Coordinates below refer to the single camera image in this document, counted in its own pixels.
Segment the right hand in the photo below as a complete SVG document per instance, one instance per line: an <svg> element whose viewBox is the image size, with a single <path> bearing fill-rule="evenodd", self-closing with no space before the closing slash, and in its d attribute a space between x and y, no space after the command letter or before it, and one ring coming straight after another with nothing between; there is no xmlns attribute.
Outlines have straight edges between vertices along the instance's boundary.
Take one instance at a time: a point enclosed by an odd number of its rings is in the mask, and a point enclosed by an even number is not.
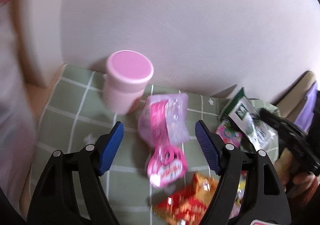
<svg viewBox="0 0 320 225"><path fill-rule="evenodd" d="M293 188L289 190L289 198L307 192L313 185L316 187L319 185L317 176L299 169L298 162L288 148L285 148L279 159L276 160L274 168L285 191L289 188L289 182L294 184Z"/></svg>

